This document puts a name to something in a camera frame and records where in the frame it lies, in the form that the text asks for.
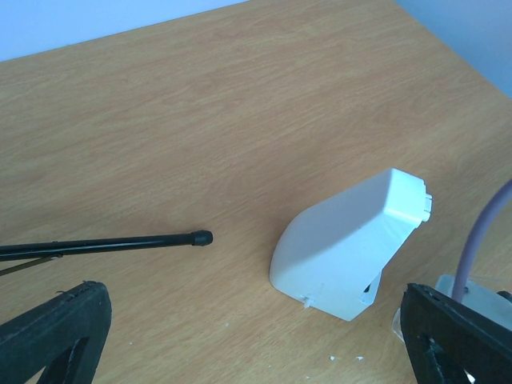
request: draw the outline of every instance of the white plastic object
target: white plastic object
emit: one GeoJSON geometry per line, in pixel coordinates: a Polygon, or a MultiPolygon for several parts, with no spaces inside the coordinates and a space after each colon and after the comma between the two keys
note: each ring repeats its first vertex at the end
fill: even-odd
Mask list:
{"type": "Polygon", "coordinates": [[[431,207],[423,180],[382,172],[301,212],[279,239],[270,282],[350,321],[373,304],[382,269],[431,207]]]}
{"type": "MultiPolygon", "coordinates": [[[[444,274],[439,278],[435,289],[451,297],[454,281],[454,276],[444,274]]],[[[496,292],[468,280],[466,291],[462,297],[462,304],[500,326],[512,330],[512,307],[510,302],[496,292]]]]}

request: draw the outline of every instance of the purple cable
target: purple cable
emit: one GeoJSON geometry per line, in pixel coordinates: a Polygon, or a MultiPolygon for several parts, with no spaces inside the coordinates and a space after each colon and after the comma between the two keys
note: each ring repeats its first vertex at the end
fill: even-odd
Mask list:
{"type": "Polygon", "coordinates": [[[473,228],[467,237],[464,249],[462,250],[461,259],[458,262],[457,273],[455,274],[455,283],[451,298],[456,302],[462,301],[464,288],[466,287],[467,279],[470,276],[471,267],[487,229],[510,199],[512,199],[512,180],[509,180],[507,184],[502,186],[502,188],[496,192],[478,216],[477,221],[474,223],[473,228]]]}

